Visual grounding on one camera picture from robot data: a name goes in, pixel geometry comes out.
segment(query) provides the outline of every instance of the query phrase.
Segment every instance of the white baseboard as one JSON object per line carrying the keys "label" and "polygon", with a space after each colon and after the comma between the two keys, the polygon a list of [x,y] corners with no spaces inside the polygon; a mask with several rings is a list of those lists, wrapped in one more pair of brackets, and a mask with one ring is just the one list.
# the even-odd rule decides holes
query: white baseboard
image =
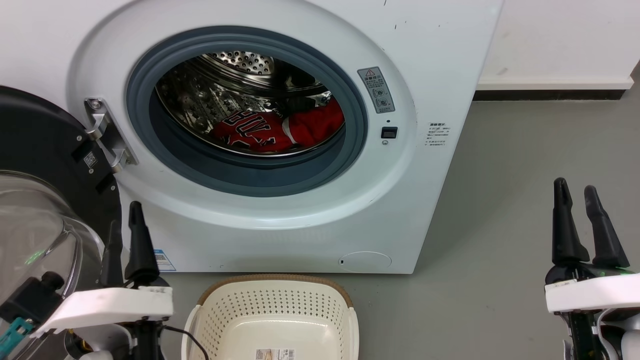
{"label": "white baseboard", "polygon": [[503,79],[480,78],[476,90],[626,90],[634,80],[627,79]]}

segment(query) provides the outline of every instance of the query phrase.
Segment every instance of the teal clip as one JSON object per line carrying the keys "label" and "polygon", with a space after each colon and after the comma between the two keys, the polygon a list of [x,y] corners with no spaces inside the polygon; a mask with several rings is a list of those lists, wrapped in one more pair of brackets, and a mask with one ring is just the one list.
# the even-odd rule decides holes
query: teal clip
{"label": "teal clip", "polygon": [[4,359],[33,330],[33,324],[23,318],[16,318],[0,338],[0,359]]}

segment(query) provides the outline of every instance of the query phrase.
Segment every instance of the white washing machine front panel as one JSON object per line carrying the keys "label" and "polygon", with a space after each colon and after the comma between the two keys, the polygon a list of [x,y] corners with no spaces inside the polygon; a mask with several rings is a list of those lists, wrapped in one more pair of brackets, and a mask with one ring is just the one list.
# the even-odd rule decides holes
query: white washing machine front panel
{"label": "white washing machine front panel", "polygon": [[[143,203],[154,245],[177,271],[412,272],[501,0],[243,4],[42,1],[34,13],[32,4],[13,3],[0,20],[8,26],[19,19],[21,31],[0,38],[9,54],[0,64],[0,85],[50,100],[85,123],[84,99],[105,99],[139,162],[116,175],[123,208]],[[196,184],[147,149],[125,100],[133,69],[163,40],[211,26],[283,34],[320,51],[351,78],[368,128],[364,148],[343,174],[295,195],[249,197]],[[369,67],[382,71],[394,112],[376,113],[357,72]],[[386,145],[383,126],[398,127]],[[345,256],[351,253],[358,255]]]}

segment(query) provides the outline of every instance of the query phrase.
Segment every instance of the screw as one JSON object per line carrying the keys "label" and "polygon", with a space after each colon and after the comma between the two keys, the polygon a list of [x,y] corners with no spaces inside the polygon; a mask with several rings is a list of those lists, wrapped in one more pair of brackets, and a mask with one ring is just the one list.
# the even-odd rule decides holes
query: screw
{"label": "screw", "polygon": [[96,109],[96,110],[97,110],[97,109],[99,109],[99,108],[102,106],[102,105],[100,105],[100,101],[98,101],[98,100],[96,100],[96,99],[91,100],[91,101],[89,102],[89,105],[90,105],[93,109]]}

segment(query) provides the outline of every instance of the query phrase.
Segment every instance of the red clothing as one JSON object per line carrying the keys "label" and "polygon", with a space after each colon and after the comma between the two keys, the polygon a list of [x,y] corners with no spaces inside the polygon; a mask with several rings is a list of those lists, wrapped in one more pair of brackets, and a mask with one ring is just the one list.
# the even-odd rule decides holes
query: red clothing
{"label": "red clothing", "polygon": [[209,136],[227,145],[254,151],[284,151],[294,144],[313,146],[331,136],[344,122],[335,99],[326,106],[294,113],[282,120],[275,112],[238,111],[217,123]]}

